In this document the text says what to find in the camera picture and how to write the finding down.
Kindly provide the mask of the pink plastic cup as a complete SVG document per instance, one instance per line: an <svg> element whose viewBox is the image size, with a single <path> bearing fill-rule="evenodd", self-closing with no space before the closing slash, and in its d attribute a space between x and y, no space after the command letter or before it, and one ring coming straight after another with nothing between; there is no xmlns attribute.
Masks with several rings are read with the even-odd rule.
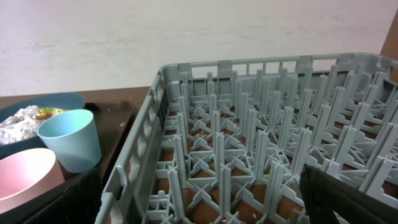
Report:
<svg viewBox="0 0 398 224"><path fill-rule="evenodd" d="M1 160L1 213L65 182L53 151L33 148Z"/></svg>

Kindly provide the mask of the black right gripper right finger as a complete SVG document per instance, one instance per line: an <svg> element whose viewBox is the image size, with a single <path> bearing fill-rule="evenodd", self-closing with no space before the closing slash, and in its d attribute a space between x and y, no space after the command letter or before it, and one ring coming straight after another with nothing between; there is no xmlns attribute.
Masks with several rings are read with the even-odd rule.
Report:
<svg viewBox="0 0 398 224"><path fill-rule="evenodd" d="M313 166L300 175L299 189L311 224L397 223L397 209L382 203Z"/></svg>

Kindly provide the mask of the yellow green snack wrapper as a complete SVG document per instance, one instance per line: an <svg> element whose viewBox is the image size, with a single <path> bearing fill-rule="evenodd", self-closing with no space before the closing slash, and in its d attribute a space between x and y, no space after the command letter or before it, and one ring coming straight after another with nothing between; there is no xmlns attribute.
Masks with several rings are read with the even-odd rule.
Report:
<svg viewBox="0 0 398 224"><path fill-rule="evenodd" d="M37 120L46 120L58 114L62 114L67 112L66 109L59 109L59 108L39 108L38 114L36 115Z"/></svg>

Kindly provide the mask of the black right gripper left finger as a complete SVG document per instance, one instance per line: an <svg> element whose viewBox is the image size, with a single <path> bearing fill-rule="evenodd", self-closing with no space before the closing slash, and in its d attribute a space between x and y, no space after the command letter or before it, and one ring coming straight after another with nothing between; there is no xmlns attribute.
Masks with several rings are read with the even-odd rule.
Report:
<svg viewBox="0 0 398 224"><path fill-rule="evenodd" d="M94 223L101 207L102 180L98 169L90 169L69 183L40 195L27 204L24 223Z"/></svg>

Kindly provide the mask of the aluminium foil ball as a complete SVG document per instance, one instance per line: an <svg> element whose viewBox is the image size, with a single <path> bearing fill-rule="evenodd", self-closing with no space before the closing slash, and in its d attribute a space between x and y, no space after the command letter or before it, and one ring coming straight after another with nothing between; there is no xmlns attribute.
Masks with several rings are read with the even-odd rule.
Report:
<svg viewBox="0 0 398 224"><path fill-rule="evenodd" d="M14 115L1 122L1 144L11 144L37 135L42 120L36 118L39 107L36 105L19 109Z"/></svg>

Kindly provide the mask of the light blue plastic cup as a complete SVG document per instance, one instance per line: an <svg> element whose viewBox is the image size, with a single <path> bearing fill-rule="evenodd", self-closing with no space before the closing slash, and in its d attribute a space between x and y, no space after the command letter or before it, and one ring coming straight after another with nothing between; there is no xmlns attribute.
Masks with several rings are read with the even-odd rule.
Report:
<svg viewBox="0 0 398 224"><path fill-rule="evenodd" d="M101 160L94 115L89 110L71 110L44 121L37 135L70 173L93 168Z"/></svg>

